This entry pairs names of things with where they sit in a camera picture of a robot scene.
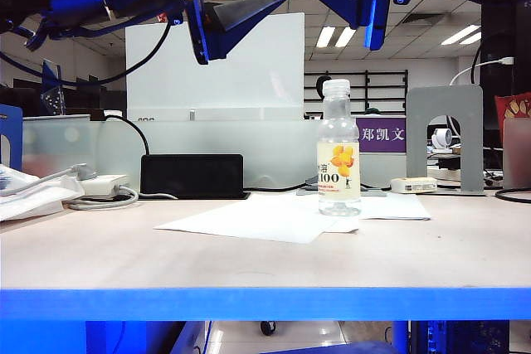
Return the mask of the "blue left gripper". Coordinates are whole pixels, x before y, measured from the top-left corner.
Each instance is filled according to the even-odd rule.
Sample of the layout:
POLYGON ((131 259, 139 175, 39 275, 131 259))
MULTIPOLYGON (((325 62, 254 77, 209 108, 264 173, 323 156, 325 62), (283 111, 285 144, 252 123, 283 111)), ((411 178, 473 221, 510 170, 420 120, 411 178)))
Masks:
POLYGON ((184 11, 197 62, 225 59, 228 53, 264 18, 286 0, 240 0, 208 3, 208 50, 203 0, 184 0, 184 11))

